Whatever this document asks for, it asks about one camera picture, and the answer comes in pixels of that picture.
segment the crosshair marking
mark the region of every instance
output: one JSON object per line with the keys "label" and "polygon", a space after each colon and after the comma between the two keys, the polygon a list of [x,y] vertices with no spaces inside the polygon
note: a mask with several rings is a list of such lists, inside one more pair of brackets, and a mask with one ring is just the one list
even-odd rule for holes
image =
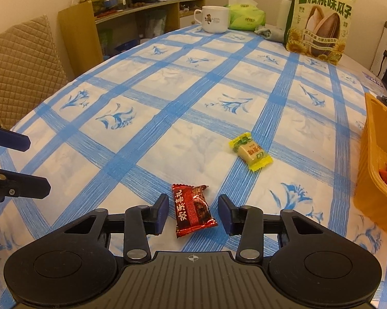
{"label": "crosshair marking", "polygon": [[193,254],[193,255],[190,255],[187,259],[189,259],[192,262],[195,262],[195,261],[197,261],[200,258],[197,255]]}

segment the white mug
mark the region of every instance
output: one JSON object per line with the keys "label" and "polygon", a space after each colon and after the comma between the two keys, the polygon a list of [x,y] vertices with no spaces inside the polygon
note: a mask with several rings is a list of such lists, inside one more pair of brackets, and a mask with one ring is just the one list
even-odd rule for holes
{"label": "white mug", "polygon": [[[202,20],[196,18],[197,13],[202,13]],[[193,13],[196,22],[202,24],[203,30],[212,34],[221,34],[228,30],[230,10],[226,7],[203,6],[202,10],[196,9]]]}

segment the gray cloth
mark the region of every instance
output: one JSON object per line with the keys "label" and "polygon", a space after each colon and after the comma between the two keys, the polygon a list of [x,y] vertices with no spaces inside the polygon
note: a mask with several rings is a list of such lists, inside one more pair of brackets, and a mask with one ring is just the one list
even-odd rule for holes
{"label": "gray cloth", "polygon": [[279,43],[282,43],[284,41],[285,31],[281,30],[280,28],[277,28],[274,25],[270,25],[270,24],[259,25],[255,29],[255,33],[269,41],[279,42]]}

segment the blue flower pattern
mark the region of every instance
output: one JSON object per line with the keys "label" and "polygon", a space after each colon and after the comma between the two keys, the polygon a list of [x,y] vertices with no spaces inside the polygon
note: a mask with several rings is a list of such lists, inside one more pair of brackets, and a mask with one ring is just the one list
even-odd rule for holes
{"label": "blue flower pattern", "polygon": [[364,124],[360,121],[356,121],[355,124],[357,125],[357,127],[359,128],[359,130],[363,130],[364,129]]}
{"label": "blue flower pattern", "polygon": [[319,66],[324,68],[324,66],[319,61],[316,61],[315,59],[308,58],[308,61],[310,66]]}
{"label": "blue flower pattern", "polygon": [[240,35],[236,35],[236,34],[231,34],[231,35],[229,35],[229,38],[236,39],[236,40],[238,40],[238,41],[243,41],[243,40],[245,40],[245,37],[244,37],[244,36],[240,36]]}
{"label": "blue flower pattern", "polygon": [[365,218],[360,216],[362,220],[362,230],[357,229],[357,235],[353,242],[357,243],[362,248],[368,250],[373,255],[378,252],[382,245],[381,230],[373,223],[371,226],[365,226]]}
{"label": "blue flower pattern", "polygon": [[193,64],[195,67],[198,67],[200,63],[206,62],[206,61],[213,61],[213,59],[207,59],[207,58],[188,58],[187,63]]}
{"label": "blue flower pattern", "polygon": [[308,92],[302,85],[300,85],[300,86],[301,86],[303,92],[311,98],[312,104],[314,106],[320,106],[320,107],[324,107],[325,106],[325,100],[322,100],[322,101],[319,100],[317,98],[318,94],[312,94],[312,93]]}
{"label": "blue flower pattern", "polygon": [[119,111],[121,105],[117,103],[117,108],[114,111],[109,111],[105,115],[96,118],[105,125],[106,129],[116,130],[119,128],[123,128],[132,123],[132,120],[136,116],[136,112],[133,111],[133,107],[131,107],[127,111]]}
{"label": "blue flower pattern", "polygon": [[286,203],[283,204],[281,199],[270,190],[275,203],[279,210],[281,209],[294,209],[301,214],[316,220],[319,224],[324,220],[324,214],[322,212],[315,212],[313,206],[312,197],[307,196],[307,192],[297,184],[285,184],[281,182],[281,185],[285,188]]}
{"label": "blue flower pattern", "polygon": [[357,83],[353,78],[351,78],[350,76],[347,76],[347,75],[343,75],[342,79],[345,79],[346,81],[349,81],[349,82],[353,83],[354,85]]}
{"label": "blue flower pattern", "polygon": [[238,109],[242,109],[248,113],[248,109],[246,109],[245,105],[253,100],[253,98],[232,98],[226,94],[222,94],[222,96],[224,96],[224,98],[218,98],[218,102],[205,103],[205,107],[208,108],[219,105],[224,111],[229,111],[232,114],[236,114]]}
{"label": "blue flower pattern", "polygon": [[59,110],[75,106],[82,106],[82,108],[85,108],[89,104],[89,102],[87,102],[88,99],[89,92],[87,90],[80,90],[74,98],[70,95],[67,103],[65,103]]}
{"label": "blue flower pattern", "polygon": [[162,55],[164,54],[165,52],[168,52],[167,50],[165,50],[164,48],[159,48],[157,47],[156,45],[152,48],[153,50],[153,53],[151,55]]}
{"label": "blue flower pattern", "polygon": [[271,58],[269,55],[258,55],[258,57],[263,58],[263,61],[265,61],[267,63],[279,65],[278,61],[276,61],[275,58]]}
{"label": "blue flower pattern", "polygon": [[10,239],[6,236],[5,232],[2,232],[0,230],[0,251],[7,250],[11,251],[14,247],[18,248],[22,245],[18,245],[15,243],[15,240],[13,239],[13,236],[11,234]]}

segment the yellow candy wrapper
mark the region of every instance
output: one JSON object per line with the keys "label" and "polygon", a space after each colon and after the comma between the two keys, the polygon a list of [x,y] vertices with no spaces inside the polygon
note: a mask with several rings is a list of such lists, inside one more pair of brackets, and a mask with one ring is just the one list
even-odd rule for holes
{"label": "yellow candy wrapper", "polygon": [[255,172],[273,162],[271,156],[252,139],[249,132],[232,139],[229,146],[246,162],[251,171]]}

